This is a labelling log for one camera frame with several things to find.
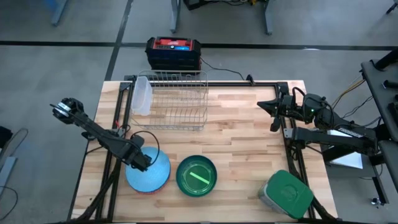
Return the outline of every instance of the black metal frame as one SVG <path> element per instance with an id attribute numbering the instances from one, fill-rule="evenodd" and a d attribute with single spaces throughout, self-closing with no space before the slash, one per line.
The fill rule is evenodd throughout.
<path id="1" fill-rule="evenodd" d="M 112 128 L 116 128 L 115 121 L 119 120 L 120 110 L 121 110 L 121 106 L 122 106 L 122 102 L 123 102 L 123 95 L 124 95 L 124 92 L 126 90 L 128 90 L 128 94 L 127 94 L 126 109 L 125 109 L 124 118 L 123 118 L 123 125 L 128 124 L 128 121 L 129 121 L 129 109 L 130 109 L 130 104 L 131 104 L 131 99 L 132 99 L 132 93 L 133 93 L 133 89 L 134 89 L 134 81 L 135 81 L 135 79 L 134 79 L 134 76 L 133 77 L 132 76 L 125 76 L 124 79 L 127 80 L 127 81 L 132 81 L 132 82 L 122 82 L 122 83 L 120 83 L 118 100 L 116 102 L 116 109 L 115 109 L 115 114 L 114 114 L 114 118 L 113 118 L 113 126 L 112 126 Z M 242 81 L 242 82 L 208 82 L 208 86 L 263 86 L 263 87 L 273 87 L 274 90 L 275 90 L 275 95 L 277 95 L 278 94 L 279 85 L 287 85 L 287 82 L 266 82 L 266 83 L 261 83 L 260 82 L 260 83 L 256 83 L 256 82 L 254 82 L 254 80 L 252 79 L 252 77 L 250 75 L 248 75 L 246 80 L 248 82 L 245 82 L 245 81 Z M 293 119 L 290 119 L 290 125 L 292 127 L 296 127 L 295 121 Z M 286 127 L 287 126 L 286 126 L 285 119 L 282 119 L 282 130 L 284 130 Z M 288 163 L 288 167 L 289 167 L 289 172 L 295 174 L 295 173 L 297 173 L 297 170 L 296 170 L 295 165 L 294 165 L 294 161 L 293 161 L 293 157 L 292 157 L 292 154 L 291 154 L 291 150 L 286 144 L 285 137 L 284 137 L 284 144 L 285 144 L 285 150 L 286 150 L 286 154 L 287 154 L 287 163 Z M 307 173 L 306 173 L 306 170 L 305 170 L 303 154 L 302 154 L 301 151 L 297 152 L 297 159 L 298 159 L 298 166 L 300 168 L 301 179 L 304 182 L 304 184 L 309 186 Z M 98 195 L 95 198 L 95 200 L 97 199 L 97 201 L 99 201 L 99 203 L 96 204 L 96 206 L 95 206 L 96 207 L 95 219 L 94 220 L 79 220 L 78 222 L 76 222 L 75 220 L 71 220 L 70 219 L 71 216 L 72 216 L 72 211 L 73 211 L 73 207 L 74 207 L 74 204 L 75 204 L 75 199 L 76 199 L 76 195 L 77 195 L 78 186 L 79 186 L 79 183 L 80 183 L 81 173 L 83 172 L 84 160 L 83 160 L 83 163 L 82 163 L 81 169 L 80 169 L 79 181 L 77 182 L 76 187 L 75 187 L 75 194 L 74 194 L 72 203 L 70 205 L 68 221 L 72 221 L 72 222 L 75 222 L 75 223 L 87 223 L 87 222 L 112 223 L 113 222 L 114 207 L 115 207 L 115 204 L 116 204 L 116 196 L 117 196 L 117 191 L 118 191 L 118 183 L 119 183 L 119 175 L 120 175 L 120 170 L 121 170 L 121 162 L 120 161 L 116 162 L 111 175 L 109 175 L 109 171 L 110 171 L 110 168 L 111 168 L 111 160 L 112 160 L 112 154 L 110 152 L 108 152 L 107 156 L 106 156 L 105 165 L 104 165 L 104 171 L 103 171 L 103 178 L 102 178 L 102 182 L 101 182 L 101 190 L 100 190 L 100 193 L 98 194 L 98 195 L 101 194 L 102 198 L 97 198 Z M 110 197 L 110 200 L 109 200 L 109 208 L 108 208 L 107 217 L 103 218 L 102 217 L 103 196 L 104 196 L 104 193 L 106 193 L 108 191 L 108 188 L 110 187 L 109 181 L 111 181 L 111 185 L 112 185 L 111 197 Z M 309 214 L 309 219 L 315 219 L 316 218 L 315 217 L 314 208 L 313 208 L 312 205 L 308 209 L 308 214 Z"/>

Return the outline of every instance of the concrete floor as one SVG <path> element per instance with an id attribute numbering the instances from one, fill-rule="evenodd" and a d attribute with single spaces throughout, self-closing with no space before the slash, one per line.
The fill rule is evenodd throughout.
<path id="1" fill-rule="evenodd" d="M 50 25 L 48 1 L 0 2 L 0 40 L 114 42 L 127 0 L 70 0 L 60 26 Z M 263 33 L 259 6 L 218 3 L 195 11 L 182 5 L 176 36 L 201 42 L 308 45 L 398 45 L 398 11 L 385 16 L 390 0 L 278 0 L 273 7 L 274 35 Z M 169 2 L 135 0 L 124 42 L 170 36 Z M 79 129 L 52 118 L 49 103 L 75 97 L 92 118 L 113 48 L 0 46 L 0 125 L 28 128 L 7 186 L 18 191 L 14 211 L 2 223 L 65 220 L 80 171 L 86 141 Z M 237 70 L 256 80 L 304 80 L 307 92 L 333 101 L 359 75 L 360 63 L 387 52 L 347 50 L 202 49 L 215 67 Z M 112 80 L 150 69 L 144 49 L 121 48 Z M 239 80 L 233 73 L 209 70 L 209 80 Z M 370 95 L 362 85 L 345 97 L 336 112 L 346 113 Z M 379 116 L 373 101 L 352 118 L 359 124 Z M 384 167 L 383 184 L 391 204 L 373 207 L 371 181 L 330 177 L 339 217 L 357 222 L 398 222 L 398 194 Z M 14 203 L 4 192 L 0 217 Z"/>

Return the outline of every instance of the green bowl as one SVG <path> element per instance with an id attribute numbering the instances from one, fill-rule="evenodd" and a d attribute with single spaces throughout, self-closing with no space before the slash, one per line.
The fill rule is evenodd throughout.
<path id="1" fill-rule="evenodd" d="M 210 193 L 216 185 L 217 170 L 206 157 L 190 156 L 178 166 L 176 180 L 184 194 L 191 197 L 202 197 Z"/>

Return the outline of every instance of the dish rack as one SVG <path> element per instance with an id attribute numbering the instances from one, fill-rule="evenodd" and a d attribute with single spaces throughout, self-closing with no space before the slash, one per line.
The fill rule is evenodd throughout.
<path id="1" fill-rule="evenodd" d="M 203 129 L 208 79 L 203 71 L 144 70 L 132 96 L 132 124 L 144 129 Z"/>

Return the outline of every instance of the clear plastic container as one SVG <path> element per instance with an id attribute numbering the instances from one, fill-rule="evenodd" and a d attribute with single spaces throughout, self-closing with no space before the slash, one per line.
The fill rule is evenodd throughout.
<path id="1" fill-rule="evenodd" d="M 138 77 L 132 95 L 131 109 L 134 114 L 147 116 L 150 114 L 152 87 L 147 77 Z"/>

